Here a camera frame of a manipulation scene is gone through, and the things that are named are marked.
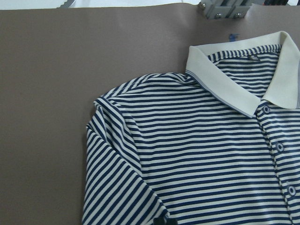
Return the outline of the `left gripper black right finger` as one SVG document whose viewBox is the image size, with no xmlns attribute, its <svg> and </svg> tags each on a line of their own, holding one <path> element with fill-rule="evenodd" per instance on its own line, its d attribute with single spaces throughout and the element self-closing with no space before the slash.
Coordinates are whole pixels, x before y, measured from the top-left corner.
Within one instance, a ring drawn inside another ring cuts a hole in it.
<svg viewBox="0 0 300 225">
<path fill-rule="evenodd" d="M 177 225 L 177 220 L 176 219 L 168 219 L 167 225 Z"/>
</svg>

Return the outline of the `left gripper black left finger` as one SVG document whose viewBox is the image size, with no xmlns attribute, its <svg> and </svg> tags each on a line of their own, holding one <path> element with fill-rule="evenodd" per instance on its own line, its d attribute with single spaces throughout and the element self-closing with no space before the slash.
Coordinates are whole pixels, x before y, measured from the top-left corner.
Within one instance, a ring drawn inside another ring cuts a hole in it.
<svg viewBox="0 0 300 225">
<path fill-rule="evenodd" d="M 153 225 L 165 225 L 165 219 L 163 217 L 154 218 Z"/>
</svg>

